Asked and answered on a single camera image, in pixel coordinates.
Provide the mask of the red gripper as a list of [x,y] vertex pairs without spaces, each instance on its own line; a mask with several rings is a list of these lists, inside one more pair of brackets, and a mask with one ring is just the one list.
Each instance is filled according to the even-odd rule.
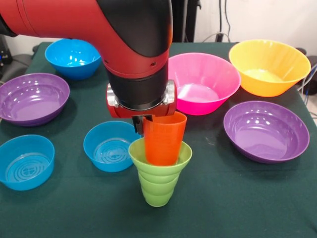
[[173,80],[168,80],[163,99],[160,103],[146,110],[133,110],[119,103],[111,85],[108,83],[106,89],[106,104],[113,118],[126,119],[132,117],[135,132],[139,135],[143,135],[143,121],[153,122],[155,116],[162,117],[174,114],[177,106],[177,88]]

